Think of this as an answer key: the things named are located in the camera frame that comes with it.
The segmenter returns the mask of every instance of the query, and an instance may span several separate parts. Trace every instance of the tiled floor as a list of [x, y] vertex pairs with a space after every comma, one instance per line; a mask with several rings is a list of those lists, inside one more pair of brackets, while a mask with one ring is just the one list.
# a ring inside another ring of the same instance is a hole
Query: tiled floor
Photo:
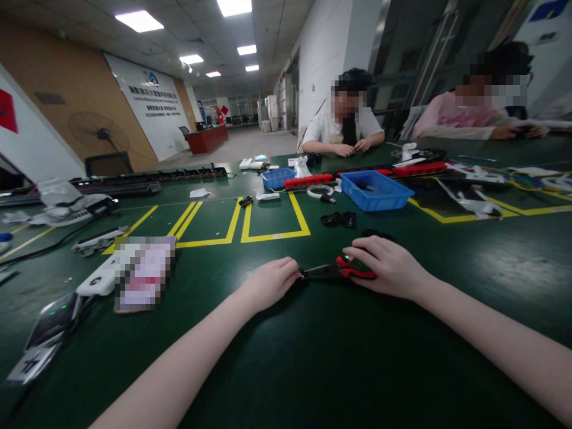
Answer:
[[256, 155], [269, 157], [296, 152], [296, 137], [286, 130], [263, 133], [257, 126], [229, 128], [228, 142], [209, 155], [194, 156], [190, 151], [180, 152], [149, 168], [161, 169], [208, 166], [210, 163], [240, 161]]

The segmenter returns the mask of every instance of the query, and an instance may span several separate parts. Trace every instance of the red pliers handle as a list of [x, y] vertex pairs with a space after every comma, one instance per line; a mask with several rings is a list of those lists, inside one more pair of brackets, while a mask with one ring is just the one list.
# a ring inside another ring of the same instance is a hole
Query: red pliers handle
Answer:
[[360, 271], [355, 268], [349, 268], [353, 263], [354, 258], [351, 256], [338, 256], [335, 260], [338, 267], [340, 267], [340, 275], [345, 278], [359, 277], [364, 279], [376, 279], [377, 274], [372, 271]]

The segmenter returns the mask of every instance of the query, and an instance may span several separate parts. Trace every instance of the reception desk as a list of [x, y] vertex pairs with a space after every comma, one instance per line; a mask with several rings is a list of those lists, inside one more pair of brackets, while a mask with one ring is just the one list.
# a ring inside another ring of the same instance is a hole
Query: reception desk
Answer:
[[209, 154], [218, 146], [228, 141], [228, 131], [224, 125], [197, 131], [185, 136], [193, 155]]

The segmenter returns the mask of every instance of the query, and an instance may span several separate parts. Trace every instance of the white t-shirt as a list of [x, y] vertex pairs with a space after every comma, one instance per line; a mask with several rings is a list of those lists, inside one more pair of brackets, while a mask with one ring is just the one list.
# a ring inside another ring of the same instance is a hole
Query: white t-shirt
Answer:
[[[383, 128], [377, 122], [371, 109], [369, 107], [361, 108], [356, 115], [357, 141], [382, 131]], [[341, 124], [335, 122], [332, 113], [328, 109], [318, 113], [310, 121], [300, 148], [304, 147], [306, 142], [313, 140], [335, 144], [343, 142]]]

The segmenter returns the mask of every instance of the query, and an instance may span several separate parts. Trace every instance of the pink shirt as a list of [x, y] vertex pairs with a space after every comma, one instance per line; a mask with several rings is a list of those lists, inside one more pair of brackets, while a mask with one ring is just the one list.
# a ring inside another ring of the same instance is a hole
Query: pink shirt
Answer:
[[490, 106], [457, 106], [455, 94], [445, 92], [435, 97], [427, 106], [413, 129], [413, 138], [452, 137], [487, 140], [495, 127], [507, 122], [506, 111]]

